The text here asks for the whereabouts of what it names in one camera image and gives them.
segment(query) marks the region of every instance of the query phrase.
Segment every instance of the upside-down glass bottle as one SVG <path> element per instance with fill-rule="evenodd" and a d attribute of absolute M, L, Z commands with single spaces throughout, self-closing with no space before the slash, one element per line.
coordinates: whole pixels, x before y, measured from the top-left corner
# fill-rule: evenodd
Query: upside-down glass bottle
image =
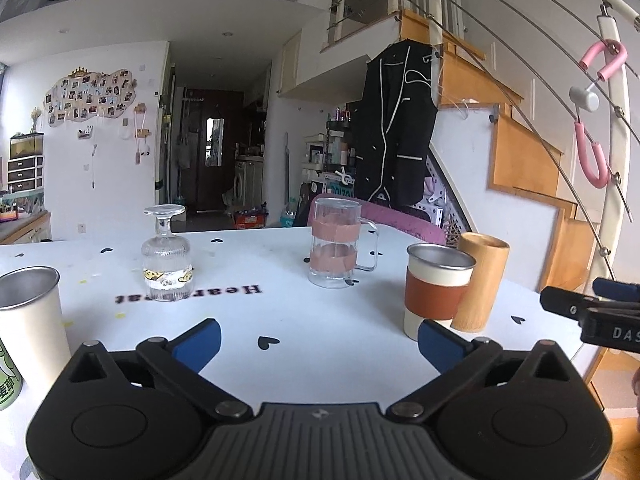
<path fill-rule="evenodd" d="M 171 232 L 171 217 L 184 213 L 183 205 L 147 207 L 156 218 L 156 236 L 142 244 L 146 294 L 152 300 L 176 301 L 193 292 L 193 267 L 189 241 Z"/>

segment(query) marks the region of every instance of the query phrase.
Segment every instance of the white table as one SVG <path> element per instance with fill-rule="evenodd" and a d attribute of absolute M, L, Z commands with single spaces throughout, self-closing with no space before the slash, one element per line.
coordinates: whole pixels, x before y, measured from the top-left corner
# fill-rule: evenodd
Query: white table
<path fill-rule="evenodd" d="M 186 237 L 195 288 L 204 295 L 176 303 L 129 301 L 132 295 L 144 297 L 142 238 L 2 246 L 0 274 L 36 265 L 59 270 L 72 351 L 91 339 L 112 351 L 129 350 L 147 337 L 172 339 L 214 317 L 222 327 L 222 348 L 201 375 L 255 411 L 267 401 L 375 401 L 385 410 L 438 375 L 402 331 L 406 247 L 416 238 L 380 226 L 378 268 L 357 270 L 359 283 L 353 286 L 326 290 L 306 278 L 310 228 Z M 364 230 L 361 263 L 369 265 L 366 237 Z M 216 238 L 223 242 L 211 242 Z M 101 253 L 104 248 L 112 251 Z M 242 287 L 252 285 L 261 292 L 246 294 Z M 222 291 L 208 293 L 216 288 Z M 226 292 L 233 288 L 238 292 Z M 124 301 L 117 303 L 118 296 Z M 525 321 L 518 325 L 511 316 Z M 459 334 L 469 340 L 476 336 Z M 542 338 L 557 341 L 569 357 L 580 348 L 577 323 L 544 312 L 536 293 L 508 281 L 502 282 L 481 335 L 513 350 L 529 350 Z M 263 351 L 259 336 L 280 343 Z M 0 412 L 0 480 L 28 478 L 24 434 L 38 403 L 25 385 L 14 404 Z"/>

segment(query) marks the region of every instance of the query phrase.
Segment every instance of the pink chair back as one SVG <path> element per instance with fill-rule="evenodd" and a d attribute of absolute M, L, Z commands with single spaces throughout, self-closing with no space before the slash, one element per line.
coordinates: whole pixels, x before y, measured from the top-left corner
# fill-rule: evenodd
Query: pink chair back
<path fill-rule="evenodd" d="M 313 220 L 314 210 L 316 208 L 316 200 L 318 198 L 333 197 L 333 198 L 345 198 L 338 197 L 331 193 L 322 193 L 314 197 L 309 208 L 309 216 L 306 220 L 308 226 L 311 225 Z M 437 225 L 434 225 L 421 218 L 407 215 L 400 211 L 388 207 L 382 207 L 381 205 L 372 204 L 371 202 L 365 202 L 357 198 L 349 197 L 349 200 L 359 202 L 362 205 L 362 217 L 367 220 L 371 220 L 376 224 L 389 225 L 395 227 L 403 233 L 410 234 L 416 238 L 420 238 L 423 242 L 429 242 L 431 244 L 444 245 L 446 241 L 445 232 Z"/>

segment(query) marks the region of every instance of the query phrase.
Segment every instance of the photo collage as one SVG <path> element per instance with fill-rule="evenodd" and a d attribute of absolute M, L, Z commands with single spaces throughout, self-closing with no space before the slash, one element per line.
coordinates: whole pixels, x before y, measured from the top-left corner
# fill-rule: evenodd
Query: photo collage
<path fill-rule="evenodd" d="M 47 124 L 55 128 L 65 121 L 80 123 L 97 116 L 115 119 L 136 98 L 134 88 L 129 70 L 112 74 L 76 70 L 45 95 Z"/>

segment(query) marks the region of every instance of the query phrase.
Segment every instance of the glass mug handle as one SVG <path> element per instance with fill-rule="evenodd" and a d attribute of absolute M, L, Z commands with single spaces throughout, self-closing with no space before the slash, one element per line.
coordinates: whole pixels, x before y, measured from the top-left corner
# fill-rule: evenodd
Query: glass mug handle
<path fill-rule="evenodd" d="M 367 220 L 366 218 L 358 218 L 358 220 L 360 220 L 361 224 L 368 224 L 369 227 L 371 227 L 371 229 L 373 229 L 376 234 L 376 245 L 373 247 L 373 258 L 374 258 L 373 266 L 366 267 L 366 266 L 358 265 L 356 263 L 356 269 L 366 270 L 367 272 L 371 272 L 378 266 L 378 238 L 380 238 L 380 234 L 378 233 L 378 227 L 371 220 Z"/>

